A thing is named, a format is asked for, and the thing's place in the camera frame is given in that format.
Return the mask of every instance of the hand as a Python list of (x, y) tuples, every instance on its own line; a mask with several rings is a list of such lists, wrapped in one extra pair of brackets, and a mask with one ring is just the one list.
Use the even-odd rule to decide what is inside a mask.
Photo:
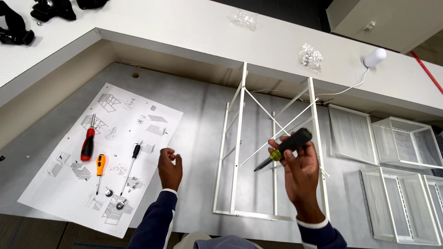
[(183, 169), (182, 157), (180, 157), (180, 155), (174, 155), (174, 152), (175, 151), (170, 148), (160, 150), (159, 174), (163, 188), (170, 188), (177, 191), (182, 181)]
[[(288, 136), (281, 136), (283, 142)], [(272, 153), (278, 148), (274, 140), (268, 143), (274, 147), (269, 148)], [(297, 150), (294, 157), (291, 150), (285, 150), (284, 159), (280, 160), (284, 166), (284, 185), (289, 200), (297, 209), (297, 218), (306, 223), (320, 223), (325, 220), (317, 203), (317, 185), (319, 183), (319, 162), (314, 144), (309, 141)]]

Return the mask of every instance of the red and black screwdriver handle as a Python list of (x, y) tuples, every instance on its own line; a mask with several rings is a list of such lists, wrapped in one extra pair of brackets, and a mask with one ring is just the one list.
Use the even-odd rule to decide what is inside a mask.
[(86, 139), (83, 143), (82, 147), (82, 155), (80, 156), (80, 160), (87, 162), (91, 160), (92, 152), (94, 151), (94, 128), (89, 128), (86, 132)]

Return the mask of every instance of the red screwdriver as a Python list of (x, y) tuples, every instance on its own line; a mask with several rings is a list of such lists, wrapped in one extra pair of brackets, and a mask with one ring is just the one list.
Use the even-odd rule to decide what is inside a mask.
[(86, 132), (86, 139), (82, 147), (82, 155), (80, 156), (80, 160), (84, 162), (91, 160), (92, 152), (94, 151), (94, 120), (95, 114), (92, 115), (91, 127)]

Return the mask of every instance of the navy sleeve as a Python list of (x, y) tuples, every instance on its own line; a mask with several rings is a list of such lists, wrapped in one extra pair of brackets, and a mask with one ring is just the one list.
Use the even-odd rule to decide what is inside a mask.
[(174, 217), (177, 195), (161, 191), (157, 201), (146, 210), (143, 220), (135, 230), (127, 249), (162, 249), (167, 243), (169, 225)]
[(305, 248), (317, 246), (318, 249), (345, 249), (347, 247), (343, 236), (329, 222), (322, 228), (307, 228), (299, 224), (299, 229), (303, 243), (310, 244)]

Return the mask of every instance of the white countertop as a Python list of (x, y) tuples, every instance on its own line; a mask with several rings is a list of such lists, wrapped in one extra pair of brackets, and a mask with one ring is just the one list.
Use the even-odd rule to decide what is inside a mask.
[[(72, 1), (76, 21), (56, 17), (42, 26), (29, 14), (32, 1), (7, 4), (24, 17), (35, 41), (30, 46), (0, 45), (1, 57), (7, 58), (0, 60), (0, 86), (96, 27), (343, 86), (358, 82), (365, 71), (362, 57), (375, 49), (263, 15), (258, 16), (257, 30), (250, 31), (230, 23), (233, 7), (210, 0), (112, 0), (102, 9), (85, 11)], [(298, 65), (304, 42), (322, 53), (321, 73)], [(443, 83), (443, 68), (424, 64)], [(402, 54), (388, 51), (358, 88), (443, 110), (443, 95), (417, 61)]]

